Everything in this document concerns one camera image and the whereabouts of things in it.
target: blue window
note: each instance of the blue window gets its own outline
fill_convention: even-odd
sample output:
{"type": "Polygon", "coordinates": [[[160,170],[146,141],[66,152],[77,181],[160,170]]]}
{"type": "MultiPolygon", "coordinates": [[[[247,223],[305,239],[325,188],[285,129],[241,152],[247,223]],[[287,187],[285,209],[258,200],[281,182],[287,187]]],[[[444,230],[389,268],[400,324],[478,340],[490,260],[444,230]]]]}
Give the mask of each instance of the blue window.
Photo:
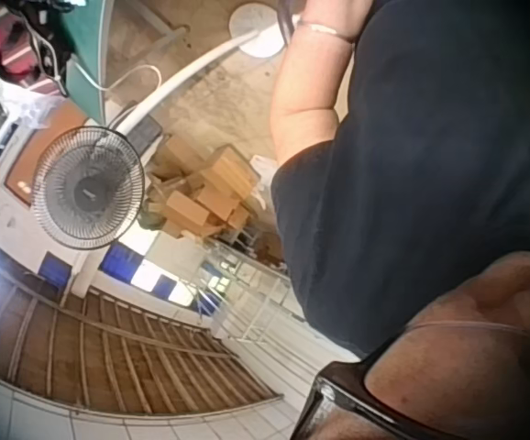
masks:
{"type": "Polygon", "coordinates": [[[72,275],[72,266],[47,252],[39,267],[39,275],[50,284],[63,290],[72,275]]]}
{"type": "Polygon", "coordinates": [[[158,298],[167,301],[169,300],[171,292],[173,292],[173,289],[176,285],[177,281],[172,280],[165,275],[161,275],[157,280],[157,284],[155,284],[155,287],[153,288],[153,293],[158,298]]]}
{"type": "Polygon", "coordinates": [[[115,242],[106,252],[100,264],[100,270],[119,281],[130,284],[142,261],[142,255],[122,243],[115,242]]]}

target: wooden ceiling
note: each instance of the wooden ceiling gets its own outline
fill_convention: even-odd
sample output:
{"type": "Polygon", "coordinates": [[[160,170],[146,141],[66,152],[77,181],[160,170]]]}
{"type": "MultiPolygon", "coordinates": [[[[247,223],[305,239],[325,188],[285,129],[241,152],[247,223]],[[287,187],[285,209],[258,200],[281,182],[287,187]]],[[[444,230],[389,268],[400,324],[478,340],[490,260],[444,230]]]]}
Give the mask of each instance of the wooden ceiling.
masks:
{"type": "Polygon", "coordinates": [[[0,379],[111,413],[209,413],[276,397],[202,328],[99,291],[61,307],[1,269],[0,379]]]}

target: window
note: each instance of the window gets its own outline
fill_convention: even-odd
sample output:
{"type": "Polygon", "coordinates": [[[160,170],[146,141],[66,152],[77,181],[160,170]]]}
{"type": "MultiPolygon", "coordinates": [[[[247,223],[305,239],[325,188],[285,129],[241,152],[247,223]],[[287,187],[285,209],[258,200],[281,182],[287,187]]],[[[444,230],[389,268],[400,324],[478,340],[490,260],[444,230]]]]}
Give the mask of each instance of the window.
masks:
{"type": "Polygon", "coordinates": [[[72,266],[47,252],[41,262],[38,274],[50,284],[63,290],[72,275],[72,266]]]}
{"type": "Polygon", "coordinates": [[[143,229],[135,222],[118,241],[140,255],[147,255],[158,233],[159,231],[143,229]]]}
{"type": "Polygon", "coordinates": [[[175,275],[145,259],[158,233],[143,229],[135,222],[110,247],[100,270],[164,301],[190,307],[195,291],[186,288],[175,275]]]}
{"type": "Polygon", "coordinates": [[[131,284],[145,292],[152,293],[162,300],[167,300],[183,307],[189,307],[192,304],[195,294],[195,292],[186,288],[178,277],[146,259],[141,262],[132,278],[131,284]]]}
{"type": "Polygon", "coordinates": [[[100,270],[119,281],[130,284],[138,271],[143,256],[122,243],[113,243],[100,264],[100,270]]]}

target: cardboard box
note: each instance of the cardboard box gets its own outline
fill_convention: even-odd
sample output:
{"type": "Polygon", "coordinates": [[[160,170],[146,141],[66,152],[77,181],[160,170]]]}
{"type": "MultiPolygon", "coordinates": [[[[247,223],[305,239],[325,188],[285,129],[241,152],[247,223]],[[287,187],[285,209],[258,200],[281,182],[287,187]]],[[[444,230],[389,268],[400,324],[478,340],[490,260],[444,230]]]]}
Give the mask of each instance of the cardboard box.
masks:
{"type": "Polygon", "coordinates": [[[160,181],[152,175],[148,175],[148,177],[151,180],[151,186],[147,189],[147,196],[154,203],[165,204],[174,191],[189,192],[187,181],[183,177],[176,177],[169,181],[160,181]]]}
{"type": "Polygon", "coordinates": [[[250,213],[241,205],[237,206],[226,221],[233,229],[239,231],[247,224],[250,213]]]}
{"type": "Polygon", "coordinates": [[[180,168],[185,174],[200,170],[204,166],[204,159],[197,151],[180,137],[171,136],[163,145],[157,148],[153,156],[157,163],[170,163],[180,168]]]}
{"type": "Polygon", "coordinates": [[[202,238],[224,227],[215,221],[210,211],[179,191],[174,191],[167,200],[165,215],[168,221],[202,238]]]}
{"type": "Polygon", "coordinates": [[[197,190],[193,195],[193,199],[204,208],[209,209],[224,222],[228,220],[228,217],[230,217],[238,204],[240,204],[238,197],[228,197],[210,183],[197,190]]]}
{"type": "Polygon", "coordinates": [[[173,238],[180,238],[182,237],[183,228],[179,224],[168,220],[165,222],[165,225],[163,225],[161,231],[172,236],[173,238]]]}
{"type": "Polygon", "coordinates": [[[241,200],[250,196],[259,182],[259,175],[236,149],[230,145],[219,148],[200,170],[204,178],[222,194],[241,200]]]}
{"type": "Polygon", "coordinates": [[[183,176],[183,171],[180,167],[172,162],[155,157],[147,164],[145,171],[147,174],[157,177],[162,181],[183,176]]]}

